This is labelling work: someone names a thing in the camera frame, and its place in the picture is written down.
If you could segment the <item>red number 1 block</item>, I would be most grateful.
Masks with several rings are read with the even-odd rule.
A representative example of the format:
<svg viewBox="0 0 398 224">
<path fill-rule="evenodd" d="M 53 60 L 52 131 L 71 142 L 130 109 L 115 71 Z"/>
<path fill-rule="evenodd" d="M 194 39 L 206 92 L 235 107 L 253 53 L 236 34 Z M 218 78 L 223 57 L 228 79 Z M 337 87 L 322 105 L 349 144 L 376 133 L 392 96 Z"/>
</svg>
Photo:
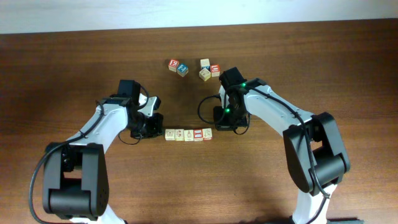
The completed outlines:
<svg viewBox="0 0 398 224">
<path fill-rule="evenodd" d="M 202 129 L 194 129 L 193 130 L 193 140 L 194 141 L 202 141 L 203 140 L 203 130 Z"/>
</svg>

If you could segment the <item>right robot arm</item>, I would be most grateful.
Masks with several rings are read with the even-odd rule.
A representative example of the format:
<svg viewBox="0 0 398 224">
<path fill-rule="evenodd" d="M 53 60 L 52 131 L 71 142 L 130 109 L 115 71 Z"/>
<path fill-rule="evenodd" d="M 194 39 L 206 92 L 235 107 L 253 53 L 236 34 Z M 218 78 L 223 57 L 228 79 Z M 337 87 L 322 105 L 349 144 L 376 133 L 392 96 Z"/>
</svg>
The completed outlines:
<svg viewBox="0 0 398 224">
<path fill-rule="evenodd" d="M 351 164 L 334 117 L 301 110 L 273 92 L 263 80 L 243 78 L 236 67 L 220 77 L 221 106 L 213 109 L 215 128 L 248 128 L 257 116 L 284 140 L 287 167 L 298 187 L 297 205 L 289 223 L 329 223 L 331 196 Z"/>
</svg>

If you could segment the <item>red letter O block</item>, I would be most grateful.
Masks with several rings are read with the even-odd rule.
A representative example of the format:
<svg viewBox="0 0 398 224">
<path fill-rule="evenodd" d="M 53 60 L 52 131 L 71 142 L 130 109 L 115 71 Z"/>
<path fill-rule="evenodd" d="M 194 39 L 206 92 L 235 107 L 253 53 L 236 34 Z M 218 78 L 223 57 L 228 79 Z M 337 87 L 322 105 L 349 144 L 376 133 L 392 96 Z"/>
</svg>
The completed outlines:
<svg viewBox="0 0 398 224">
<path fill-rule="evenodd" d="M 183 133 L 184 133 L 184 141 L 194 141 L 192 129 L 185 129 Z"/>
</svg>

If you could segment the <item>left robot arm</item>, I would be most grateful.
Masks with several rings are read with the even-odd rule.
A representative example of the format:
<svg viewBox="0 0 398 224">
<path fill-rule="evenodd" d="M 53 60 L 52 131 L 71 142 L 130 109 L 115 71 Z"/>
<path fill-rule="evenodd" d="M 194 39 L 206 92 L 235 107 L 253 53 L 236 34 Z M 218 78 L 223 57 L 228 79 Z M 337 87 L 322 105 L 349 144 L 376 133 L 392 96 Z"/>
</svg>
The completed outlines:
<svg viewBox="0 0 398 224">
<path fill-rule="evenodd" d="M 109 205 L 109 181 L 105 154 L 115 138 L 129 130 L 139 143 L 163 134 L 161 100 L 134 80 L 120 80 L 117 93 L 97 101 L 94 115 L 72 137 L 51 142 L 36 165 L 29 185 L 29 210 L 39 170 L 44 171 L 42 204 L 46 213 L 63 222 L 124 223 Z"/>
</svg>

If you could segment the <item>cream block with blue side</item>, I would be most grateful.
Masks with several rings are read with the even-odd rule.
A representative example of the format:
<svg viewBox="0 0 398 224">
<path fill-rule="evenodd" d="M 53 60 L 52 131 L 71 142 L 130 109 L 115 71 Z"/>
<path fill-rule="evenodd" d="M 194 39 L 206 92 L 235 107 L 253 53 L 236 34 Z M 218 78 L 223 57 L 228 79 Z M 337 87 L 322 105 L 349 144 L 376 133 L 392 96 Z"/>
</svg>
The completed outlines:
<svg viewBox="0 0 398 224">
<path fill-rule="evenodd" d="M 184 141 L 185 140 L 184 129 L 176 129 L 175 130 L 175 140 L 176 141 Z"/>
</svg>

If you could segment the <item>blue number 2 block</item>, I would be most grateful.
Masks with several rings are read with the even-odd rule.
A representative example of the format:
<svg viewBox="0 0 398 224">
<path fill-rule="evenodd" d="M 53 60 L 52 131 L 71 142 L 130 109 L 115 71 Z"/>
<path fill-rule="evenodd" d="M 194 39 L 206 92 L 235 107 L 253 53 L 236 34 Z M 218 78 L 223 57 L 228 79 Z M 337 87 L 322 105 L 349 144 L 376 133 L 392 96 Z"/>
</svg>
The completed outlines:
<svg viewBox="0 0 398 224">
<path fill-rule="evenodd" d="M 177 67 L 177 73 L 181 77 L 184 77 L 188 73 L 188 67 L 183 63 L 179 64 Z"/>
</svg>

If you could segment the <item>cream block with red side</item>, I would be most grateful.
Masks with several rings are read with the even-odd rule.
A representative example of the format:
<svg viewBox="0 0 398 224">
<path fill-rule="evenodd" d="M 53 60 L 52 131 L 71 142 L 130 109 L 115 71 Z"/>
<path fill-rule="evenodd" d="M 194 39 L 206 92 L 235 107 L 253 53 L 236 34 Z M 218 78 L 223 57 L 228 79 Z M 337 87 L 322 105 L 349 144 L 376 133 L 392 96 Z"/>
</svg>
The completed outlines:
<svg viewBox="0 0 398 224">
<path fill-rule="evenodd" d="M 175 140 L 175 130 L 174 129 L 166 129 L 165 130 L 165 140 L 166 141 L 174 141 Z"/>
</svg>

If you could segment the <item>green letter N block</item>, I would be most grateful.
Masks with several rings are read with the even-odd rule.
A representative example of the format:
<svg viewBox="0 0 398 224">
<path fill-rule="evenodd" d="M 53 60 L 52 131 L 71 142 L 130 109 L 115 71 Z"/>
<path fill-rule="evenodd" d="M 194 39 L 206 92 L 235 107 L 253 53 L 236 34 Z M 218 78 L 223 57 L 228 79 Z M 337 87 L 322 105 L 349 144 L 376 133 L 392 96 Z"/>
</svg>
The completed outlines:
<svg viewBox="0 0 398 224">
<path fill-rule="evenodd" d="M 212 135 L 212 129 L 211 128 L 204 128 L 202 129 L 202 133 L 203 133 L 203 139 L 206 140 L 212 140 L 213 139 L 213 135 Z"/>
</svg>

